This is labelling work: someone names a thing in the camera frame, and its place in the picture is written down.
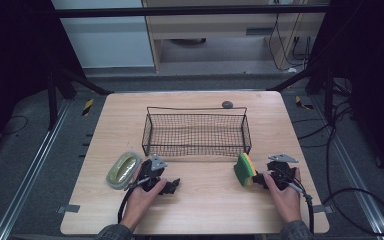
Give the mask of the yellow and green sponge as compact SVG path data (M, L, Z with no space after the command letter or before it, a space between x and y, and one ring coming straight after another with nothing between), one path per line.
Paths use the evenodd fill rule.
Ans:
M254 164L247 153L241 153L238 156L234 165L234 173L243 187L247 186L252 178L257 175Z

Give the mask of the dark curtain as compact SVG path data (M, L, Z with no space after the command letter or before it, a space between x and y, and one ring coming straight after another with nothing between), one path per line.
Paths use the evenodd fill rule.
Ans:
M21 99L47 88L40 51L16 11L53 8L51 0L0 0L0 134Z
M384 0L330 0L313 54L352 84L352 104L384 164Z

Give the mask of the black wire mesh basket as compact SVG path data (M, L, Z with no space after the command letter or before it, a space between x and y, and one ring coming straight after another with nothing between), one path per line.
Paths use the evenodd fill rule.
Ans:
M147 108L142 137L146 155L236 157L251 148L246 107Z

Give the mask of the grey table bracket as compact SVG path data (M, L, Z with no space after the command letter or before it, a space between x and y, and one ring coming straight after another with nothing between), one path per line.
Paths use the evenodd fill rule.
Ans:
M313 212L314 213L324 212L324 213L330 214L334 212L334 209L331 206L315 205L313 206Z
M72 204L67 204L67 205L64 205L64 206L60 206L58 209L57 209L57 212L60 213L60 214L64 214L64 213L77 213L80 209L80 206L79 205L72 205Z

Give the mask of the light wooden desk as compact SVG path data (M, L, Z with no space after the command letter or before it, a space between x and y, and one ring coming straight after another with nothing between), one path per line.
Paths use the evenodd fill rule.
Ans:
M141 0L145 7L318 5L330 0ZM153 57L160 61L161 42L168 39L261 36L266 39L275 66L292 60L293 40L318 35L323 13L226 14L148 16Z

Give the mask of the person's right hand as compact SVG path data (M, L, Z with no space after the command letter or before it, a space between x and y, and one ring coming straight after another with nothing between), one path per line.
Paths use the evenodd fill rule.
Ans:
M285 223L301 220L300 193L290 186L280 190L269 173L264 172L263 176L282 220Z

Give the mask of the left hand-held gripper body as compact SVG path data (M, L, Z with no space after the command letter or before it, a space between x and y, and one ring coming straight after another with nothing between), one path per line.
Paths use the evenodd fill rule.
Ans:
M160 176L167 166L157 154L153 154L141 165L138 174L139 185L146 192L150 191L160 181Z

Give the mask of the white cabinet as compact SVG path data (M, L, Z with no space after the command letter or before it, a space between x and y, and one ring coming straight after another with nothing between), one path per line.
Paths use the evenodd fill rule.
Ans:
M142 8L141 0L51 0L56 10ZM62 18L84 69L153 67L144 17Z

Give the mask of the black horizontal metal bar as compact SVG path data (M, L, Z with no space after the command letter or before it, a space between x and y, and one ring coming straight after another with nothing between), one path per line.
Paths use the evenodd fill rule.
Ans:
M183 16L226 14L277 14L277 13L323 13L329 5L239 5L239 6L183 6L113 9L67 9L54 10L60 18L86 17L136 17L136 16Z

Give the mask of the black metal stand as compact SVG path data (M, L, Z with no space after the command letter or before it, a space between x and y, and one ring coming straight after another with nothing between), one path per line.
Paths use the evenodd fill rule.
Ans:
M309 64L303 71L274 87L268 88L268 91L281 92L304 78L309 79L305 87L308 94L314 95L324 89L324 116L331 123L333 121L333 69L328 64Z
M89 82L85 77L68 69L52 68L47 75L49 130L54 128L58 120L56 90L60 91L64 99L73 99L76 96L76 91L71 84L72 81L81 84L99 95L111 94L111 91Z

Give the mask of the green scrub brush grey pad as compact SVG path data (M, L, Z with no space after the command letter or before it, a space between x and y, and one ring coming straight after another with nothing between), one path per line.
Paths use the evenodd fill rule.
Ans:
M107 184L116 190L124 189L133 178L141 157L132 151L123 153L107 173Z

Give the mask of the person's left hand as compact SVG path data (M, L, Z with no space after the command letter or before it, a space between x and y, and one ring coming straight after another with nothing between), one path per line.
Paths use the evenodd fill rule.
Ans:
M148 192L141 187L135 188L127 200L120 224L133 232L141 222L142 218L146 215L159 193L164 189L166 183L166 179L161 179Z

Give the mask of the yellow and black tape strip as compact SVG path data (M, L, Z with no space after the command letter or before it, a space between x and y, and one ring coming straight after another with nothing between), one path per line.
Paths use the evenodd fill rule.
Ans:
M296 105L307 110L313 110L313 103L308 96L296 96L295 97Z
M87 116L88 115L88 113L90 112L90 109L91 109L93 103L94 103L94 99L88 99L86 101L85 106L84 106L83 111L82 111L82 114L81 114L82 116Z

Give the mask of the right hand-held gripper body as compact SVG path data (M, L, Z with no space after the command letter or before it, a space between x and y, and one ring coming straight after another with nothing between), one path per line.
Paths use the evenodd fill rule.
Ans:
M291 168L289 166L290 163L298 163L298 160L285 153L270 155L269 159L270 162L267 164L267 168L277 188L285 190L287 187L292 187L295 190L299 190L299 186L295 181L296 167Z

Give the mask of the aluminium floor rail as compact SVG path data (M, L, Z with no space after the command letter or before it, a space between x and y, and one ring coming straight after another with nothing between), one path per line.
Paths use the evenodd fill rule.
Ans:
M331 127L331 129L328 130L329 137L326 149L326 179L329 192L328 200L331 201L334 206L337 206L335 198L339 194L345 192L353 193L359 201L360 207L362 208L369 222L370 229L367 230L367 233L376 237L377 240L384 240L384 215L381 213L380 209L380 206L384 207L384 202L368 190L368 187L366 186L356 167L352 163L351 158L348 152L346 151L342 140L337 134L337 121L345 114L350 113L351 107L344 107L344 102L333 106L333 121L329 123L326 117L324 116L324 107L322 106L321 100L315 99L313 103L315 109L322 117L323 123ZM347 177L351 185L350 188L340 189L335 192L331 191L329 169L329 155L331 149L334 150L336 157L342 166L345 176Z
M23 209L28 196L36 182L37 177L45 163L50 150L62 128L70 108L71 101L63 100L61 107L57 112L55 124L47 131L39 149L37 150L32 163L30 164L24 178L19 185L9 207L0 220L0 240L7 240L13 226L15 225L21 210Z

